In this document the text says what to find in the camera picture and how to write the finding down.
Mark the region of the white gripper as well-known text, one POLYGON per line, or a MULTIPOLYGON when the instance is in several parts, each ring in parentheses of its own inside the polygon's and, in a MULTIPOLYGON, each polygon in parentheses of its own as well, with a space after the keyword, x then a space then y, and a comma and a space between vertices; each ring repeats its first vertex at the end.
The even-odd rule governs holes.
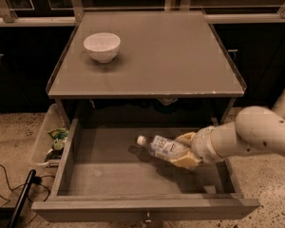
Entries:
POLYGON ((175 141, 187 146, 191 146, 193 152, 187 152, 186 154, 177 157, 170 162, 181 168, 195 168, 203 162, 204 164, 212 164, 216 162, 223 162, 222 158, 215 150, 212 141, 211 133, 215 128, 208 126, 200 129, 197 133, 188 132, 178 136, 175 141))

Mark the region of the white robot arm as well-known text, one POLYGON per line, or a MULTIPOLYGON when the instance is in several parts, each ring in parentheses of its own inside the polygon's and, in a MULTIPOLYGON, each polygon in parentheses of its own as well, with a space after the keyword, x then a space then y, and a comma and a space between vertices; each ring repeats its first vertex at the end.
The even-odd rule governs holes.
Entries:
POLYGON ((275 153, 285 158, 285 88, 272 109, 248 106, 219 126, 188 132, 175 141, 191 148, 195 166, 223 162, 234 156, 275 153))

